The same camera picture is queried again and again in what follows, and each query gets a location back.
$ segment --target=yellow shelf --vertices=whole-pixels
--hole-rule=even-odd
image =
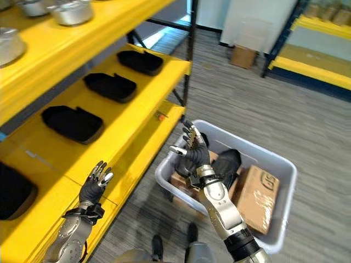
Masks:
[[[132,45],[122,50],[142,48]],[[132,143],[155,113],[161,102],[173,90],[190,67],[190,62],[155,53],[164,59],[162,71],[155,77],[135,72],[117,62],[113,55],[92,72],[114,72],[137,84],[137,95],[126,104],[120,104],[89,90],[82,80],[77,81],[49,105],[41,109],[12,133],[9,138],[22,148],[45,159],[60,173],[83,184],[91,167],[104,160],[113,165]],[[100,138],[89,145],[67,139],[48,128],[42,121],[41,112],[55,105],[77,106],[91,112],[104,121]]]
[[[1,162],[24,174],[38,187],[38,196],[19,218],[0,221],[1,262],[36,262],[58,233],[60,217],[75,204],[80,185],[61,176],[17,144],[0,144]]]
[[[285,44],[269,68],[283,68],[351,90],[351,61]]]
[[[294,21],[294,24],[292,25],[291,29],[295,30],[296,27],[299,26],[351,40],[351,26],[339,26],[330,21],[324,22],[319,18],[308,18],[304,15],[301,15],[298,19]]]
[[[149,163],[184,114],[185,108],[164,101],[158,110],[168,117],[159,121],[153,116],[112,169],[115,177],[109,183],[104,196],[118,205],[127,200]]]
[[[94,18],[76,27],[51,16],[28,19],[19,8],[1,12],[2,27],[14,27],[26,53],[0,69],[0,125],[72,71],[174,0],[92,1]]]

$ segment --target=floor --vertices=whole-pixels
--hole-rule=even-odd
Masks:
[[[184,58],[185,45],[175,56]],[[292,161],[298,182],[284,247],[273,262],[351,262],[349,103],[228,64],[214,32],[197,30],[187,117],[204,119]],[[180,125],[154,159],[89,262],[113,262],[132,248],[150,250],[160,234],[165,260],[183,262],[186,228],[199,226],[218,262],[232,262],[209,220],[165,199],[154,173]]]

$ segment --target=storage bin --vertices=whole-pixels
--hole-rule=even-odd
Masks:
[[[244,167],[257,165],[280,180],[279,191],[268,234],[262,235],[260,233],[253,233],[260,247],[264,248],[268,254],[277,254],[283,246],[297,180],[297,169],[295,165],[289,160],[234,134],[228,133],[213,124],[202,120],[195,120],[193,123],[200,132],[207,135],[210,142],[209,149],[211,151],[221,153],[228,148],[235,148],[240,151],[242,155],[242,165]],[[182,136],[177,140],[175,145],[180,147],[185,145]],[[178,158],[179,156],[176,153],[171,151],[168,153],[167,157],[156,169],[156,181],[171,194],[182,199],[195,210],[207,214],[205,207],[201,203],[169,183],[171,175],[174,173],[174,165],[177,163]]]

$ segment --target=robotic arm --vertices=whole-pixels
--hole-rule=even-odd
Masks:
[[[271,258],[258,246],[252,234],[231,202],[228,191],[210,166],[210,155],[198,129],[189,121],[183,136],[189,150],[171,146],[171,151],[182,155],[196,164],[197,176],[188,178],[187,183],[200,188],[199,200],[206,207],[212,225],[224,241],[235,262],[270,263]]]
[[[86,256],[83,246],[89,237],[93,225],[104,215],[99,203],[106,185],[113,177],[111,168],[100,161],[89,174],[86,182],[79,192],[79,206],[66,212],[65,221],[53,244],[47,250],[44,263],[82,262]]]

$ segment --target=black glove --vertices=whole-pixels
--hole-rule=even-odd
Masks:
[[[183,136],[183,139],[188,143],[189,149],[172,145],[171,151],[193,161],[197,168],[206,164],[210,165],[210,154],[201,133],[191,121],[185,121],[184,126],[183,131],[186,136]]]
[[[107,163],[100,161],[89,174],[86,182],[79,192],[79,202],[89,201],[97,204],[103,196],[107,183],[112,179],[111,168],[104,168]]]

